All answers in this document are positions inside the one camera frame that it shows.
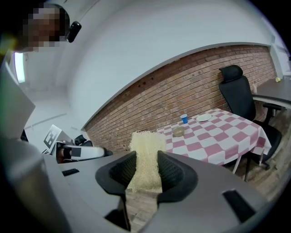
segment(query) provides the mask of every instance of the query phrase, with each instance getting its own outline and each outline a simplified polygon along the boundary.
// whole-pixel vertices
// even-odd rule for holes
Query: black slot
[[[255,214],[255,211],[243,199],[243,197],[236,190],[229,190],[223,193],[240,222],[243,223]]]
[[[69,176],[69,175],[73,175],[73,174],[78,173],[78,172],[80,172],[80,171],[78,169],[76,169],[76,168],[73,168],[73,169],[70,169],[70,170],[66,170],[66,171],[62,171],[64,177]]]

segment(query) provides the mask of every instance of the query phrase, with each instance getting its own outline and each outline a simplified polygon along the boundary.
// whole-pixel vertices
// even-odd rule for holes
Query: red brick wall
[[[131,134],[155,130],[211,108],[229,107],[219,91],[218,70],[239,65],[250,84],[258,86],[276,77],[267,47],[227,46],[185,56],[141,78],[108,103],[85,129],[96,146],[113,152],[128,150]],[[257,118],[264,117],[260,103]]]

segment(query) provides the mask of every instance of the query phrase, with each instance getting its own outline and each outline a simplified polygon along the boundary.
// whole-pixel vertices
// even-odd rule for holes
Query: white ceiling
[[[40,48],[25,55],[25,92],[49,91],[66,86],[84,56],[92,35],[102,22],[135,0],[52,0],[60,4],[70,16],[70,23],[78,21],[82,28],[73,43],[61,42],[56,47]]]

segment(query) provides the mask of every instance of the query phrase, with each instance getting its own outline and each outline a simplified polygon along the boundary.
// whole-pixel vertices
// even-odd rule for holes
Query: chair armrest
[[[270,104],[270,103],[263,104],[263,107],[266,107],[268,109],[276,109],[276,110],[282,110],[283,109],[282,106],[279,106],[277,104]]]

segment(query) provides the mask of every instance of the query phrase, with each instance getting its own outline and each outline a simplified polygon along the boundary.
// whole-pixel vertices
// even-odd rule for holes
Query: yellow sponge
[[[134,132],[130,150],[136,151],[136,172],[127,188],[133,192],[160,190],[162,184],[157,154],[159,150],[166,150],[165,135],[150,131]]]

